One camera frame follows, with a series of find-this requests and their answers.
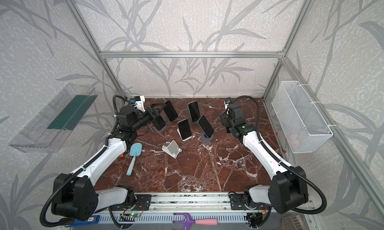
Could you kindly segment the purple round phone stand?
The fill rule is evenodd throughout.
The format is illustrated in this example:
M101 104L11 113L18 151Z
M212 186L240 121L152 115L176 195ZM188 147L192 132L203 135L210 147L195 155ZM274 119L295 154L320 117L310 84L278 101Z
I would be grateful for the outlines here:
M210 137L205 133L203 132L201 135L200 135L200 139L205 142L205 143L210 143L213 139L214 139L214 134L212 134Z

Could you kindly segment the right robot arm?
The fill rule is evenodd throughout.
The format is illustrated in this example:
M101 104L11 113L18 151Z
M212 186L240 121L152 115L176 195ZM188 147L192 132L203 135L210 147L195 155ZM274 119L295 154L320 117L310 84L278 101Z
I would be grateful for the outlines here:
M258 126L246 122L239 104L229 98L225 99L225 111L220 120L227 132L259 160L271 179L269 186L254 186L245 191L251 202L268 204L279 214L294 211L316 215L327 208L327 198L321 189L307 179L301 167L293 167L272 149L261 136ZM308 187L315 190L321 198L321 205L314 210L300 208L309 201Z

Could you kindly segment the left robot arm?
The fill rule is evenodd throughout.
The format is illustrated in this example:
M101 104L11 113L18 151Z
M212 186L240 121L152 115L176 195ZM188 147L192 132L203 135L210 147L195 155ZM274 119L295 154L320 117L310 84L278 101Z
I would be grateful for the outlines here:
M137 131L150 124L161 111L152 104L146 109L124 106L116 114L116 129L106 138L103 147L87 162L70 174L60 174L54 181L53 193L40 213L44 227L71 225L75 220L87 221L94 213L113 205L133 204L134 192L129 187L96 191L94 186L105 170L119 157L129 154L133 159L131 174L142 146L135 143Z

